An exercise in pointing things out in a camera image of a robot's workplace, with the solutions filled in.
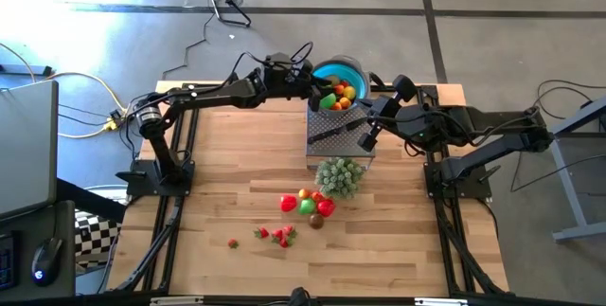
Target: computer mouse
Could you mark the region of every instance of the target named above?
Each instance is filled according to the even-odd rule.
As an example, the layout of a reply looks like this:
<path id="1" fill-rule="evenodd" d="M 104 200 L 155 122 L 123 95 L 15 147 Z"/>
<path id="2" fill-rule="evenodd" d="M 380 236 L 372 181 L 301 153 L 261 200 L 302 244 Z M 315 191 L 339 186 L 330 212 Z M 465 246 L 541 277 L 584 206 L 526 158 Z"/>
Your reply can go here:
<path id="1" fill-rule="evenodd" d="M 62 243 L 61 239 L 50 238 L 36 249 L 31 262 L 31 278 L 38 286 L 47 286 L 57 277 Z"/>

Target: gray floor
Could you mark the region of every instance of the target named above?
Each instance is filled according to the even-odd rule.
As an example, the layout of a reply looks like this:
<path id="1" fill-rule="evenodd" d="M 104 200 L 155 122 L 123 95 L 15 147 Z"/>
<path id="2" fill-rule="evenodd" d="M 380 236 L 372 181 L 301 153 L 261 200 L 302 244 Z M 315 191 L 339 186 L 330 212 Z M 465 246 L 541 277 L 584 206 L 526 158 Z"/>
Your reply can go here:
<path id="1" fill-rule="evenodd" d="M 247 7 L 422 9 L 421 0 L 245 0 Z M 0 41 L 31 63 L 59 71 L 84 71 L 104 78 L 124 103 L 151 91 L 163 70 L 182 61 L 184 47 L 201 37 L 206 14 L 103 13 L 69 11 L 56 2 L 205 6 L 206 0 L 0 0 L 15 11 L 3 15 Z M 436 9 L 606 10 L 604 0 L 433 0 Z M 189 53 L 190 67 L 169 80 L 222 80 L 238 54 L 292 52 L 311 40 L 315 63 L 345 53 L 390 80 L 399 73 L 418 82 L 436 82 L 425 18 L 422 16 L 251 15 L 243 29 L 211 22 L 209 43 Z M 523 109 L 547 79 L 606 84 L 606 21 L 603 19 L 437 18 L 449 82 L 464 85 L 469 104 L 487 110 Z M 14 63 L 0 51 L 0 63 Z M 253 67 L 243 63 L 241 74 Z M 1 78 L 1 86 L 27 83 Z M 115 108 L 94 81 L 61 79 L 61 101 L 106 113 Z M 603 91 L 587 91 L 592 98 Z M 570 116 L 584 101 L 570 92 L 545 99 L 552 112 Z M 557 122 L 546 118 L 550 125 Z M 61 121 L 61 130 L 95 128 Z M 574 225 L 557 177 L 509 193 L 516 155 L 496 164 L 491 179 L 493 208 L 511 290 L 528 297 L 606 303 L 606 238 L 554 244 L 551 232 Z M 81 186 L 119 184 L 129 153 L 116 134 L 86 140 L 62 138 L 59 176 Z M 518 184 L 553 169 L 550 153 L 525 155 Z M 606 220 L 606 199 L 591 202 Z"/>

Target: yellow cable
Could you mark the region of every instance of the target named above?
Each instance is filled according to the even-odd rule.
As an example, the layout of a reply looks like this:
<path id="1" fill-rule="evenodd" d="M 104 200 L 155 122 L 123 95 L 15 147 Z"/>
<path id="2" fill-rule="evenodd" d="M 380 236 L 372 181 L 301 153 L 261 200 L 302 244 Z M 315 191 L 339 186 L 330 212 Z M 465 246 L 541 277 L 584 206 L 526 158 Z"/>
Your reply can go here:
<path id="1" fill-rule="evenodd" d="M 11 48 L 9 48 L 7 45 L 4 45 L 3 43 L 0 43 L 0 46 L 2 46 L 3 48 L 5 48 L 6 50 L 8 50 L 9 52 L 11 52 L 13 55 L 15 55 L 17 58 L 19 58 L 19 60 L 21 60 L 21 62 L 23 64 L 26 65 L 27 67 L 27 71 L 29 72 L 29 76 L 31 77 L 31 80 L 33 83 L 36 83 L 36 77 L 34 76 L 34 72 L 33 70 L 31 70 L 31 67 L 29 66 L 29 63 L 27 63 L 27 61 L 22 58 L 19 54 L 17 54 L 14 50 L 12 50 Z M 128 109 L 130 108 L 130 104 L 127 108 L 124 108 L 122 106 L 122 104 L 120 104 L 120 101 L 117 99 L 116 94 L 114 93 L 114 91 L 112 91 L 112 89 L 105 83 L 105 81 L 103 81 L 102 79 L 94 76 L 94 75 L 90 75 L 90 74 L 84 74 L 84 73 L 79 73 L 79 72 L 64 72 L 64 73 L 57 73 L 57 74 L 53 74 L 47 78 L 44 79 L 44 81 L 46 80 L 55 80 L 60 76 L 63 75 L 81 75 L 84 76 L 86 78 L 95 80 L 99 83 L 101 83 L 101 85 L 107 90 L 107 92 L 112 96 L 112 99 L 114 99 L 114 102 L 116 103 L 116 105 L 120 108 L 120 110 L 122 111 L 122 113 L 124 113 L 124 116 L 126 116 L 126 113 L 128 112 Z M 93 132 L 91 134 L 88 135 L 65 135 L 65 134 L 61 134 L 58 133 L 59 136 L 64 136 L 70 139 L 84 139 L 87 137 L 91 137 L 91 136 L 95 136 L 95 135 L 100 135 L 101 133 L 105 132 L 105 131 L 111 131 L 113 130 L 113 128 L 109 127 L 110 123 L 114 122 L 113 120 L 108 121 L 108 123 L 106 125 L 104 125 L 100 130 Z"/>

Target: wooden table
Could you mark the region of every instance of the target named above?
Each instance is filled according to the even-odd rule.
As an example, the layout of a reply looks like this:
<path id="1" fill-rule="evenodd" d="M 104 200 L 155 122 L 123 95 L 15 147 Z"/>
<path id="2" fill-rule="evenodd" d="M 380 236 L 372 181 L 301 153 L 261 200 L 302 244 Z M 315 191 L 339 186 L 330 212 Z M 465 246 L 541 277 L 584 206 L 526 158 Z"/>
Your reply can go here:
<path id="1" fill-rule="evenodd" d="M 160 81 L 157 90 L 181 84 Z M 465 104 L 461 85 L 439 84 L 437 89 L 441 104 Z M 313 230 L 306 217 L 279 210 L 282 193 L 314 187 L 314 171 L 306 170 L 305 110 L 306 101 L 272 99 L 254 110 L 201 111 L 192 154 L 196 174 L 181 221 L 170 293 L 286 296 L 304 286 L 313 296 L 325 297 L 447 296 L 434 205 L 425 196 L 424 159 L 409 157 L 394 135 L 380 134 L 377 156 L 358 195 L 338 201 L 324 228 Z M 186 136 L 184 122 L 179 149 L 185 148 Z M 453 155 L 465 151 L 451 150 Z M 153 157 L 147 141 L 141 155 Z M 157 204 L 157 197 L 144 197 L 128 208 L 110 288 L 128 277 L 148 249 Z M 471 252 L 507 290 L 492 218 L 475 200 L 462 200 L 461 210 Z M 258 226 L 271 231 L 284 225 L 295 225 L 299 232 L 291 248 L 253 236 Z M 231 238 L 240 242 L 238 249 L 228 248 Z M 453 259 L 463 286 L 460 259 L 456 254 Z"/>

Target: checkered cloth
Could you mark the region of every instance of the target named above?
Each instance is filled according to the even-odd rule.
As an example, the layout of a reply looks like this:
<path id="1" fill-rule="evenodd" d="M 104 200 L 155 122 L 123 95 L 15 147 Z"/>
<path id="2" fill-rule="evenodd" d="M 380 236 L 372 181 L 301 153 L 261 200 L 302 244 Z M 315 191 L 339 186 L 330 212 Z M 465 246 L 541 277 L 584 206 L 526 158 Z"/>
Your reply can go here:
<path id="1" fill-rule="evenodd" d="M 76 262 L 82 268 L 103 265 L 102 260 L 79 261 L 79 257 L 89 254 L 109 253 L 112 242 L 120 232 L 121 224 L 106 220 L 88 212 L 76 210 Z"/>

